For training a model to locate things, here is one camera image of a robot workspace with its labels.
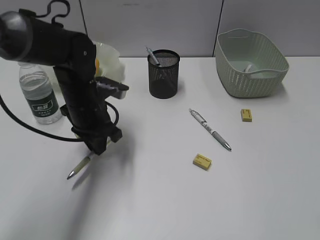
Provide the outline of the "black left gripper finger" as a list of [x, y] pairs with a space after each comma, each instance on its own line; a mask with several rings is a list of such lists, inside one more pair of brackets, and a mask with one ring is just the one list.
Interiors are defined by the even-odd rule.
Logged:
[[108, 138], [106, 136], [86, 137], [86, 146], [96, 155], [101, 155], [106, 151]]

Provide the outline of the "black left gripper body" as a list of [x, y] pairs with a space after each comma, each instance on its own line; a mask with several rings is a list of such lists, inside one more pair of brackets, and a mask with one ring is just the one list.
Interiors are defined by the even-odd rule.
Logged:
[[71, 122], [72, 124], [71, 131], [76, 135], [78, 139], [80, 138], [92, 139], [93, 137], [96, 137], [96, 138], [104, 137], [109, 139], [111, 142], [116, 143], [123, 137], [121, 129], [117, 127], [120, 116], [115, 106], [113, 106], [112, 104], [106, 104], [105, 105], [106, 110], [108, 109], [108, 107], [110, 107], [115, 113], [114, 122], [110, 121], [105, 125], [95, 126], [94, 128], [89, 128], [89, 129], [80, 129], [74, 126], [66, 104], [60, 107], [60, 111], [62, 115], [64, 117], [67, 117], [67, 119]]

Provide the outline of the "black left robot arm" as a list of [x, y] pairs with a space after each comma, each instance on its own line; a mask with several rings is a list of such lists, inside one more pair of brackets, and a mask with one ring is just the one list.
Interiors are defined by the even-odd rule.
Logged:
[[117, 142], [122, 131], [108, 114], [108, 97], [120, 98], [129, 89], [96, 76], [96, 46], [87, 35], [40, 20], [26, 10], [0, 16], [0, 56], [9, 61], [51, 66], [65, 104], [62, 114], [72, 124], [75, 142], [102, 154], [107, 141]]

